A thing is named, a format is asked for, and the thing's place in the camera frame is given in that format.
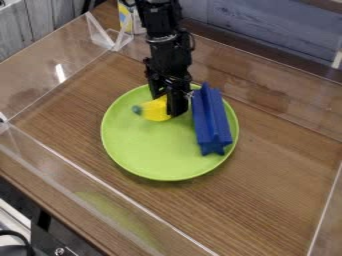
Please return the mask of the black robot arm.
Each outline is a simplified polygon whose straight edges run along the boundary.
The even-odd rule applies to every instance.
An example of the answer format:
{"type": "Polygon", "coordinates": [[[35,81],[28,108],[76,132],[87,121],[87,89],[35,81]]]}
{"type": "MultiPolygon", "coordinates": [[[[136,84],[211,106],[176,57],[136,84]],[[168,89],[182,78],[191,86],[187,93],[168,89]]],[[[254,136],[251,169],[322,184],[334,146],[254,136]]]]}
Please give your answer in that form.
{"type": "Polygon", "coordinates": [[[166,113],[176,117],[188,110],[194,37],[179,25],[179,0],[135,0],[135,5],[151,53],[143,60],[151,96],[166,97],[166,113]]]}

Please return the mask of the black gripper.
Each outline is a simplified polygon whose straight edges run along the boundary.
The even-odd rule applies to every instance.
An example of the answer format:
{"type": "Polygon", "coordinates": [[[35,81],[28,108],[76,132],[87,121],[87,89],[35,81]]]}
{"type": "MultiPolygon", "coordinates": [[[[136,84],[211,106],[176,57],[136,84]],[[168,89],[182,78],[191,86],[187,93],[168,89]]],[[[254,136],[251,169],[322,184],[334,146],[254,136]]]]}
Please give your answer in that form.
{"type": "Polygon", "coordinates": [[[148,37],[147,43],[151,56],[143,62],[151,96],[154,99],[162,97],[167,87],[167,114],[176,117],[188,110],[194,36],[187,30],[178,30],[170,36],[148,37]]]}

